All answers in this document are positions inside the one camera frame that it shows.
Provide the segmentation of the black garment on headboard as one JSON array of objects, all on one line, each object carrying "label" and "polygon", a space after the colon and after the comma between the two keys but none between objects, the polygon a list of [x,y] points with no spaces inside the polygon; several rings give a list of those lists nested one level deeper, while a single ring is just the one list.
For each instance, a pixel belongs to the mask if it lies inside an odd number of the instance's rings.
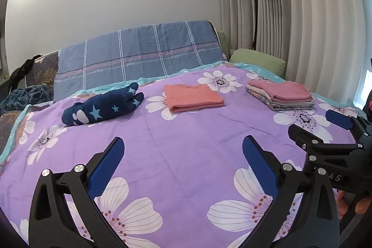
[{"label": "black garment on headboard", "polygon": [[18,83],[25,78],[25,75],[27,75],[33,65],[36,59],[40,58],[42,55],[36,55],[31,59],[27,59],[25,63],[17,68],[11,75],[10,75],[10,92],[14,91],[18,87]]}]

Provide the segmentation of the coral pink long-sleeve shirt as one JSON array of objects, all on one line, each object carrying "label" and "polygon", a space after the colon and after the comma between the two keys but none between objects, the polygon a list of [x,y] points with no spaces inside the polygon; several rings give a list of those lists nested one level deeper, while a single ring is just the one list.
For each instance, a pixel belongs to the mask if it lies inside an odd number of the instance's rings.
[{"label": "coral pink long-sleeve shirt", "polygon": [[165,85],[164,93],[166,105],[172,113],[225,106],[224,99],[205,84],[197,86]]}]

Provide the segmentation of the green pillow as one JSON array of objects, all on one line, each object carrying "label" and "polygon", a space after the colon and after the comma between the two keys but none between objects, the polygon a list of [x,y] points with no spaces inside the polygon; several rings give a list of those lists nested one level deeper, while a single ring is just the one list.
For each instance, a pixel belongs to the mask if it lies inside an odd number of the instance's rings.
[{"label": "green pillow", "polygon": [[246,63],[254,66],[259,66],[267,69],[268,71],[283,76],[286,67],[286,62],[272,55],[262,53],[256,50],[247,48],[239,48],[233,50],[223,31],[216,31],[218,40],[220,42],[224,56],[232,63]]}]

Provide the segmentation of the navy star-patterned folded garment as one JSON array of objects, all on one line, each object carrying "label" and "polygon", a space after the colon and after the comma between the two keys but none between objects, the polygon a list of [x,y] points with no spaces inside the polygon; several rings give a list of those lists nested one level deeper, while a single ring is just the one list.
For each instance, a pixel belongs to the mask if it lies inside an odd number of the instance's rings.
[{"label": "navy star-patterned folded garment", "polygon": [[97,94],[84,102],[74,103],[62,113],[62,122],[67,126],[77,126],[104,122],[109,119],[134,112],[144,100],[138,92],[139,84]]}]

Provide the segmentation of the stack of folded clothes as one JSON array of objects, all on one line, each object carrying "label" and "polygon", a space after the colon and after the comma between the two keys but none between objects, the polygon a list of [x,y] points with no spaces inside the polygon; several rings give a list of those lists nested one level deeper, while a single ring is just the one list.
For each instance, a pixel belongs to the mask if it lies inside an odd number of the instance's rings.
[{"label": "stack of folded clothes", "polygon": [[273,111],[309,110],[315,98],[302,84],[291,81],[272,83],[265,80],[249,80],[246,91]]}]

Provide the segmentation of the purple floral bed sheet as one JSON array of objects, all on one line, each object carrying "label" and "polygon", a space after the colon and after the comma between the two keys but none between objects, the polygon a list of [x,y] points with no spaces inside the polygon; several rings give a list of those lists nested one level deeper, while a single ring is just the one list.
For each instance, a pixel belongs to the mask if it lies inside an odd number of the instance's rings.
[{"label": "purple floral bed sheet", "polygon": [[[258,68],[220,65],[144,86],[138,109],[106,122],[64,126],[62,113],[77,102],[74,97],[28,113],[1,174],[1,208],[27,238],[41,172],[69,171],[120,137],[124,157],[95,202],[128,246],[238,247],[272,200],[243,156],[247,135],[296,169],[306,154],[289,138],[290,125],[326,143],[354,142],[347,130],[325,119],[331,108],[325,98],[316,97],[309,111],[275,112],[246,91],[254,79],[279,82]],[[164,93],[172,84],[208,85],[225,106],[172,113]]]}]

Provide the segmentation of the teal fuzzy blanket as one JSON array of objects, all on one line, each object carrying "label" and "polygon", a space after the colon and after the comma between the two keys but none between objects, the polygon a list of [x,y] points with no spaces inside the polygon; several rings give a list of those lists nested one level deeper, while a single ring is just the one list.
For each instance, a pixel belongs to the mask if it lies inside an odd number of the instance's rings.
[{"label": "teal fuzzy blanket", "polygon": [[1,115],[8,111],[23,111],[27,105],[51,100],[53,100],[53,96],[46,84],[15,89],[1,102]]}]

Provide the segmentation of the beige pleated curtain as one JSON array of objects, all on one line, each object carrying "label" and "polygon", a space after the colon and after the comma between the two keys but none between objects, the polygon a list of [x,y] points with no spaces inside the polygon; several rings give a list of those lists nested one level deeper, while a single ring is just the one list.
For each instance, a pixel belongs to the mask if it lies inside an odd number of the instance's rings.
[{"label": "beige pleated curtain", "polygon": [[[252,49],[254,0],[221,0],[230,47]],[[286,79],[340,103],[361,99],[371,59],[371,0],[258,0],[257,51]]]}]

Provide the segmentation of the blue plaid pillow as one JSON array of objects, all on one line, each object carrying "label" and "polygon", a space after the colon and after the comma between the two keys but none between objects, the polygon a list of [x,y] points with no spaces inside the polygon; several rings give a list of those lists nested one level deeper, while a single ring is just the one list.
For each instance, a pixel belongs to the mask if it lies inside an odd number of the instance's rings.
[{"label": "blue plaid pillow", "polygon": [[59,51],[54,99],[94,87],[163,77],[224,60],[209,21],[118,30]]}]

